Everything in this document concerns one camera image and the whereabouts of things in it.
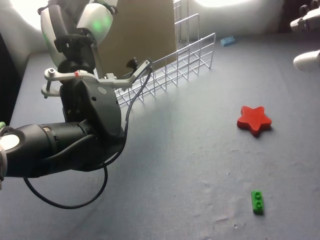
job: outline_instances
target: green lego brick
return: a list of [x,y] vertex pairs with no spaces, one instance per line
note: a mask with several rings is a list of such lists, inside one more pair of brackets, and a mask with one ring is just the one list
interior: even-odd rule
[[263,215],[265,206],[264,206],[264,198],[262,197],[262,192],[252,191],[251,199],[252,199],[252,209],[254,214]]
[[4,128],[6,124],[3,121],[0,121],[0,129]]

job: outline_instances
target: brown board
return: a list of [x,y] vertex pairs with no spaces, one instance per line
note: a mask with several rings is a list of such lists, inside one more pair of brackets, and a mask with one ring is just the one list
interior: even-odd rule
[[116,7],[111,29],[96,52],[100,78],[131,72],[126,64],[132,57],[138,63],[156,61],[176,51],[173,0],[119,0]]

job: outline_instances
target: table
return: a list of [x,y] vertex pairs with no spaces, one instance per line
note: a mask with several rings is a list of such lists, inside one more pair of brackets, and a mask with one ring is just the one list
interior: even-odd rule
[[[319,239],[319,73],[300,72],[292,63],[319,48],[319,34],[236,39],[216,45],[211,70],[203,67],[199,76],[135,103],[127,145],[108,167],[96,202],[54,208],[22,179],[5,179],[1,239]],[[40,93],[51,66],[47,53],[30,57],[13,127],[63,121],[60,100]],[[272,130],[255,138],[237,128],[242,106],[264,106]],[[61,204],[90,199],[102,181],[102,170],[31,180]],[[254,189],[263,192],[265,216],[252,212]]]

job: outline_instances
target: dish rack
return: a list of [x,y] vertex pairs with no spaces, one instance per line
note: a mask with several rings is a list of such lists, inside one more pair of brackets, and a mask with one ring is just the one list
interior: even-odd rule
[[[187,12],[187,17],[182,19],[183,7]],[[152,94],[156,96],[158,90],[167,90],[167,86],[171,83],[178,85],[180,80],[188,80],[190,75],[198,75],[200,69],[204,66],[211,69],[214,56],[216,34],[212,33],[204,38],[200,38],[200,15],[194,14],[189,16],[188,0],[174,0],[174,26],[177,50],[163,58],[152,63],[152,68],[161,64],[161,67],[154,70],[151,77],[139,96],[144,102],[144,96]],[[190,41],[190,26],[197,28],[197,40]],[[140,77],[132,88],[123,91],[115,90],[115,94],[120,106],[129,105],[135,97],[141,86],[144,84],[147,75]]]

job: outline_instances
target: red toy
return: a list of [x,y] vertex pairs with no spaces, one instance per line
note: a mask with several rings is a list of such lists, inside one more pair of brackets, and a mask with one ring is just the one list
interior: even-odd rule
[[249,129],[253,136],[257,137],[261,131],[267,130],[271,127],[271,119],[265,115],[265,108],[259,106],[257,108],[250,108],[243,106],[241,108],[241,115],[236,125],[241,129]]

